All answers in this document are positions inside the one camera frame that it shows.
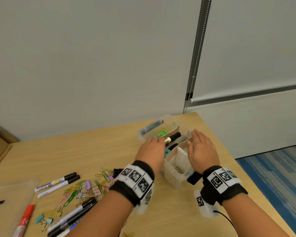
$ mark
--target clear plastic bin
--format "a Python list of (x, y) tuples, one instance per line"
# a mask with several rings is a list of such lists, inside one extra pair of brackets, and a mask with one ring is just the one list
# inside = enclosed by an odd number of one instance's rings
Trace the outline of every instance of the clear plastic bin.
[(179, 144), (166, 156), (161, 170), (162, 176), (174, 189), (178, 190), (186, 179), (194, 172), (187, 157), (186, 143), (186, 141), (192, 137), (191, 129), (173, 116), (166, 115), (140, 129), (137, 132), (137, 137), (143, 143), (147, 138), (159, 134), (163, 129), (168, 131), (168, 134), (165, 135), (165, 137), (176, 132), (181, 133), (181, 137), (168, 146), (170, 147), (174, 143)]

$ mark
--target person's right hand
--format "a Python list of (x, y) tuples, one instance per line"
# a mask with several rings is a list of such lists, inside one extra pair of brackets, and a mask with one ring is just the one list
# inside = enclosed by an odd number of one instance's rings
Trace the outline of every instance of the person's right hand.
[(203, 172), (212, 166), (220, 166), (213, 142), (197, 129), (192, 131), (193, 144), (187, 142), (187, 155), (194, 170)]

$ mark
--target wristband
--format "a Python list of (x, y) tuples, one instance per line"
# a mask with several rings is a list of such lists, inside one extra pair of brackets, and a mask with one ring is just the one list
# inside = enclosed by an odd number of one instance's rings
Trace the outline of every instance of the wristband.
[(220, 205), (224, 200), (229, 200), (234, 196), (248, 192), (241, 185), (241, 180), (226, 167), (212, 166), (203, 172), (204, 187), (201, 196), (208, 204)]
[(114, 185), (110, 188), (128, 199), (138, 214), (143, 214), (153, 194), (154, 173), (151, 167), (140, 160), (127, 165), (116, 177)]

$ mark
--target table top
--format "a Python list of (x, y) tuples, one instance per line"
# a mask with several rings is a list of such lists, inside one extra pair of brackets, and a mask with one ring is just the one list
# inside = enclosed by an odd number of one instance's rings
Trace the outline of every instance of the table top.
[[(296, 236), (197, 113), (178, 115), (176, 118), (191, 128), (203, 131), (216, 146), (221, 165), (229, 167), (242, 180), (250, 197), (290, 236)], [(0, 163), (0, 184), (39, 178), (41, 185), (75, 171), (81, 175), (81, 179), (93, 181), (101, 166), (107, 169), (124, 168), (133, 162), (141, 145), (136, 133), (149, 123), (151, 121), (142, 121), (15, 143)], [(158, 175), (155, 179), (155, 192), (145, 214), (132, 213), (122, 233), (134, 232), (135, 237), (151, 237), (152, 234), (155, 237), (237, 237), (224, 217), (202, 218), (193, 195), (194, 190), (201, 186), (200, 181), (195, 186), (186, 183), (176, 191)], [(25, 237), (47, 236), (47, 232), (42, 233), (41, 226), (35, 224), (35, 219), (44, 211), (56, 207), (66, 187), (41, 199), (35, 195), (32, 203), (36, 204), (36, 208)], [(77, 203), (70, 203), (63, 214), (73, 210)], [(226, 215), (221, 206), (218, 205), (218, 208)]]

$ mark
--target floor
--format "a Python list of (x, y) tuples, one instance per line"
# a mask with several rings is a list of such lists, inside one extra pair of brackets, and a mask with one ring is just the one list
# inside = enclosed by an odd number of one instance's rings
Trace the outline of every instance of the floor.
[(296, 234), (296, 146), (236, 160)]

